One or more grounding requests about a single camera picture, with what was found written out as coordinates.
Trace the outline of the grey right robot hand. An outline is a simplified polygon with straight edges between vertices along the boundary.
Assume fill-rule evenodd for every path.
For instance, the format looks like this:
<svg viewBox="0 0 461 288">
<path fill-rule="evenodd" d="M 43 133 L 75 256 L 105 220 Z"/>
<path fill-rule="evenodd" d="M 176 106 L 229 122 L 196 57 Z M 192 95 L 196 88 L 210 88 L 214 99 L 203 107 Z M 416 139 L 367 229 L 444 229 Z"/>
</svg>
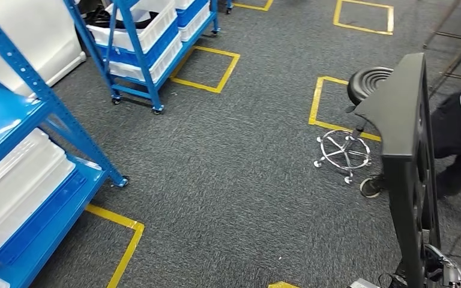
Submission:
<svg viewBox="0 0 461 288">
<path fill-rule="evenodd" d="M 461 287 L 461 269 L 458 264 L 431 244 L 424 244 L 425 275 L 442 287 Z"/>
</svg>

